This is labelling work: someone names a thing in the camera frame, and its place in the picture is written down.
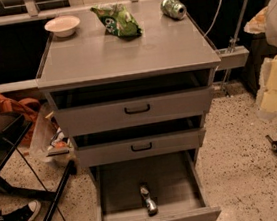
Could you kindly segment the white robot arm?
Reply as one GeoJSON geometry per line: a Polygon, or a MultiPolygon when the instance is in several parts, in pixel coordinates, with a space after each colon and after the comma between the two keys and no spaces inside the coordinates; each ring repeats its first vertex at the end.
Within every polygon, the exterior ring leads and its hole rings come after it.
{"type": "MultiPolygon", "coordinates": [[[[270,0],[244,27],[246,33],[264,33],[267,43],[277,48],[277,0],[270,0]]],[[[258,117],[270,120],[277,116],[277,54],[266,58],[260,69],[256,103],[258,117]]]]}

